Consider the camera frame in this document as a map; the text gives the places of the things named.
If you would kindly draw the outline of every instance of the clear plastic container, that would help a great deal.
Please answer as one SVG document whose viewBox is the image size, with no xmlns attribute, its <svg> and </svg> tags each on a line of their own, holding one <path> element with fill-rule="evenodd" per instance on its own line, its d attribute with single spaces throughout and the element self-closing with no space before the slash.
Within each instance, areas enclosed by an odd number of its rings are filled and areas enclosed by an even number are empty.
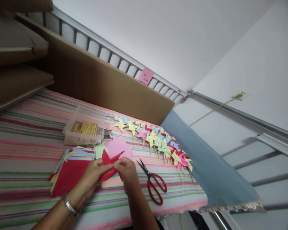
<svg viewBox="0 0 288 230">
<path fill-rule="evenodd" d="M 75 122 L 98 123 L 96 136 L 71 132 Z M 93 147 L 97 142 L 100 142 L 103 139 L 104 127 L 104 115 L 94 110 L 79 106 L 63 129 L 63 133 L 65 134 L 64 145 L 81 145 L 83 147 Z"/>
</svg>

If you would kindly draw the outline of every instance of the pink sticky note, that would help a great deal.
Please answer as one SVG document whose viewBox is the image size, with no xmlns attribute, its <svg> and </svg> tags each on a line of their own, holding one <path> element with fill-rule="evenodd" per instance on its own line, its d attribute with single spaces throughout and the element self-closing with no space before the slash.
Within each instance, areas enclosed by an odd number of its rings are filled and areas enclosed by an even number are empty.
<svg viewBox="0 0 288 230">
<path fill-rule="evenodd" d="M 143 82 L 145 85 L 148 85 L 150 83 L 150 80 L 153 78 L 154 74 L 155 74 L 154 72 L 152 72 L 148 68 L 144 67 L 144 69 L 143 69 L 143 71 L 139 77 L 139 81 Z"/>
<path fill-rule="evenodd" d="M 127 157 L 131 159 L 132 148 L 127 144 L 123 136 L 114 138 L 111 141 L 107 141 L 104 143 L 104 145 L 108 149 L 108 155 L 110 158 L 113 158 L 117 154 L 124 151 L 123 154 L 120 156 L 120 158 Z"/>
</svg>

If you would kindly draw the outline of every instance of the bed rail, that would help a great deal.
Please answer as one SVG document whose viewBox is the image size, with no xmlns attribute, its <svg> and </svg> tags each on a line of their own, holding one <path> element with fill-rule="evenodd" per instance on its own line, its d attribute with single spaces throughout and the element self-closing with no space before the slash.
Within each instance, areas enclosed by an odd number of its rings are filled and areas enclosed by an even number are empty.
<svg viewBox="0 0 288 230">
<path fill-rule="evenodd" d="M 61 35 L 74 44 L 82 47 L 102 60 L 139 79 L 144 65 L 112 45 L 107 40 L 54 6 L 52 12 L 27 13 L 27 17 Z M 177 104 L 188 93 L 176 87 L 160 75 L 156 74 L 148 84 L 157 92 L 170 98 Z"/>
</svg>

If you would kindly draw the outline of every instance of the red scissors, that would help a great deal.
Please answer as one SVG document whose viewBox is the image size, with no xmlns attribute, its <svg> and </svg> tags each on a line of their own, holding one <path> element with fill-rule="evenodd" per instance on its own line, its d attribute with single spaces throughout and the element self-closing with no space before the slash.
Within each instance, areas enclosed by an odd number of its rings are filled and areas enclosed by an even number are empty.
<svg viewBox="0 0 288 230">
<path fill-rule="evenodd" d="M 148 176 L 148 181 L 147 181 L 147 187 L 148 187 L 148 191 L 149 191 L 149 194 L 151 196 L 151 198 L 153 199 L 153 201 L 158 204 L 158 205 L 162 205 L 163 204 L 163 199 L 160 195 L 160 193 L 158 192 L 158 190 L 156 189 L 156 187 L 154 186 L 154 184 L 150 181 L 150 178 L 154 178 L 154 180 L 157 182 L 158 186 L 162 189 L 162 191 L 164 191 L 165 193 L 167 192 L 167 187 L 166 187 L 166 184 L 164 182 L 164 180 L 161 178 L 161 176 L 157 175 L 157 174 L 154 174 L 154 173 L 150 173 L 147 168 L 145 167 L 144 163 L 142 162 L 142 160 L 140 159 L 141 163 L 138 162 L 138 164 L 141 166 L 141 168 L 144 170 L 144 172 L 146 173 L 146 175 Z M 156 179 L 156 177 L 158 177 L 162 182 L 163 182 L 163 185 L 164 185 L 164 188 L 161 186 L 161 184 L 159 183 L 159 181 Z M 155 192 L 158 194 L 159 198 L 160 198 L 160 202 L 158 202 L 153 194 L 151 193 L 151 189 L 150 189 L 150 186 L 152 186 L 155 190 Z"/>
</svg>

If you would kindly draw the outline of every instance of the bracelet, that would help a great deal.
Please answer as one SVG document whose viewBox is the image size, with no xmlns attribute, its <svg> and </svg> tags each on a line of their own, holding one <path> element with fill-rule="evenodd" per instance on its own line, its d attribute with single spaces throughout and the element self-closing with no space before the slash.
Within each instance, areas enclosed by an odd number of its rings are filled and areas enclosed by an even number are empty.
<svg viewBox="0 0 288 230">
<path fill-rule="evenodd" d="M 69 200 L 68 197 L 67 197 L 67 193 L 63 196 L 63 200 L 64 200 L 64 203 L 65 203 L 66 208 L 69 210 L 69 212 L 70 212 L 71 214 L 73 214 L 75 217 L 80 214 L 80 212 L 76 212 L 76 211 L 74 210 L 73 206 L 71 206 L 70 200 Z"/>
</svg>

